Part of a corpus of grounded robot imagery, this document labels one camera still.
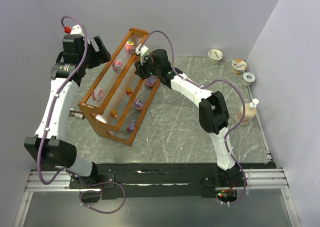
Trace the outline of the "pink egg toy blue spots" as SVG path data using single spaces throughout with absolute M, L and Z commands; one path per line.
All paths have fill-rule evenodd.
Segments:
M 112 70 L 115 73 L 119 73 L 122 70 L 123 61 L 121 59 L 116 59 L 112 62 Z

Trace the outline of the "pink pot toy green top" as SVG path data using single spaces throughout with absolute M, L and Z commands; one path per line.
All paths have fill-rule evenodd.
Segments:
M 135 43 L 128 40 L 124 45 L 124 49 L 127 55 L 131 55 L 135 51 Z

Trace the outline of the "pink egg toy white frill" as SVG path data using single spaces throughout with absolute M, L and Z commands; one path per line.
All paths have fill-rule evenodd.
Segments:
M 94 102 L 100 102 L 103 98 L 102 95 L 103 95 L 103 89 L 101 87 L 96 87 L 91 92 L 91 97 Z

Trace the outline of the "pink ball purple bunny toy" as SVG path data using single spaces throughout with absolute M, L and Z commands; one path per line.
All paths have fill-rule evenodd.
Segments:
M 133 105 L 136 110 L 141 111 L 144 108 L 145 103 L 142 100 L 135 99 Z

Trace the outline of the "small purple bunny toy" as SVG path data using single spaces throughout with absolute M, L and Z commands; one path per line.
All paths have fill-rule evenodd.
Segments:
M 135 126 L 136 126 L 136 121 L 133 119 L 127 126 L 126 128 L 126 131 L 131 133 L 134 129 L 135 129 Z

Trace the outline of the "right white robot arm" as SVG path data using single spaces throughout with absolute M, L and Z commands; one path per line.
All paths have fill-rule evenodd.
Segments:
M 156 49 L 149 52 L 144 45 L 135 48 L 135 54 L 140 60 L 135 63 L 135 74 L 146 80 L 155 76 L 161 84 L 174 90 L 198 108 L 198 120 L 202 129 L 209 133 L 217 157 L 217 166 L 228 171 L 232 169 L 236 161 L 232 158 L 232 150 L 228 144 L 229 111 L 225 98 L 220 91 L 211 92 L 196 85 L 186 74 L 179 69 L 172 69 L 167 52 L 164 49 Z

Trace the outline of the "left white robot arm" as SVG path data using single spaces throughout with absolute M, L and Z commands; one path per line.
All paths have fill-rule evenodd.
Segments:
M 63 50 L 51 68 L 50 95 L 41 123 L 33 137 L 26 137 L 24 147 L 37 163 L 82 179 L 91 185 L 99 181 L 95 163 L 80 157 L 77 148 L 66 142 L 66 126 L 74 96 L 87 69 L 107 63 L 111 54 L 99 36 L 85 42 L 82 34 L 67 34 L 62 39 Z

